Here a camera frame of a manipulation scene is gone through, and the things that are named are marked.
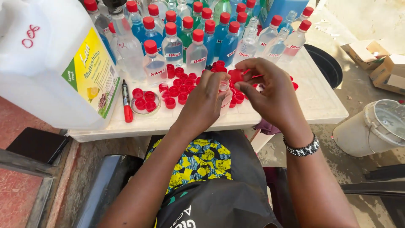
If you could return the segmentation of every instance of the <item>yellow product label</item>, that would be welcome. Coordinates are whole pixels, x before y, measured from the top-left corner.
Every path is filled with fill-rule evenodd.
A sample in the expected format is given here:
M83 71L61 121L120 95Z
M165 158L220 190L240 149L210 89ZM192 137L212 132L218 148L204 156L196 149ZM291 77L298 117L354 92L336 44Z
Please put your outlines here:
M101 117L106 118L117 92L120 77L93 28L62 73L62 77Z

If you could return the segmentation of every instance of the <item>left hand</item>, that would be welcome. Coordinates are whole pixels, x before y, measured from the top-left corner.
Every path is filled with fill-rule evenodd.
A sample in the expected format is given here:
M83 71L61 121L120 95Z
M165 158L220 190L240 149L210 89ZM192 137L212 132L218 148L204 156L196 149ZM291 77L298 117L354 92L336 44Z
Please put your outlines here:
M221 105L230 91L218 93L222 79L230 79L225 72L204 71L200 83L190 93L179 117L173 126L181 130L182 136L191 141L206 131L220 116Z

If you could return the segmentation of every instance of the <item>red marker pen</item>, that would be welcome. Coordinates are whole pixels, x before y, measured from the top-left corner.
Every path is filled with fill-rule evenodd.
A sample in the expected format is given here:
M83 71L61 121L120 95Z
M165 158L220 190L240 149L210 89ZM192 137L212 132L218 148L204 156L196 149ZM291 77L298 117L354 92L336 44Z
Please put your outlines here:
M129 106L129 95L128 95L128 86L125 83L125 80L122 82L122 99L124 101L124 115L125 115L125 122L130 123L134 119L132 115L131 107Z

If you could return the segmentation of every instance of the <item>table surface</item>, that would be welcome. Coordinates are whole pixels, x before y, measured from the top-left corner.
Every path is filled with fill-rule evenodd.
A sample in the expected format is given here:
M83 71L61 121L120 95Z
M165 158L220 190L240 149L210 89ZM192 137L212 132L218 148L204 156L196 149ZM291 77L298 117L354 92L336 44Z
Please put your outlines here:
M294 82L298 84L299 88L296 94L308 123L336 124L349 116L304 47L301 48L289 65L283 63L277 63L277 65L288 72L294 78ZM127 77L124 77L124 79L130 92L134 88L141 86L144 91L151 90L159 94L157 87L144 89L145 84L139 84ZM170 79L168 84L169 86L173 85L173 79ZM169 110L163 103L154 115L138 116L134 114L134 120L131 123L126 123L123 114L123 103L119 99L106 129L95 131L69 130L68 134L79 142L165 134L176 121L182 107L183 105L178 104L176 101L176 107ZM253 127L260 120L260 115L252 108L250 102L245 99L242 104L230 108L228 113L219 118L208 131Z

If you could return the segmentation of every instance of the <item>yellow and blue print fabric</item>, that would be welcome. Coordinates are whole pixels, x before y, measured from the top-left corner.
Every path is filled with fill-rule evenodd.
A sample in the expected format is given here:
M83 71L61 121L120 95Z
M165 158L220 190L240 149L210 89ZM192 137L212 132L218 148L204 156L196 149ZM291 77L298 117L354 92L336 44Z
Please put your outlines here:
M160 141L153 145L145 161ZM187 146L175 165L166 194L188 183L214 178L232 180L230 151L215 140L196 139Z

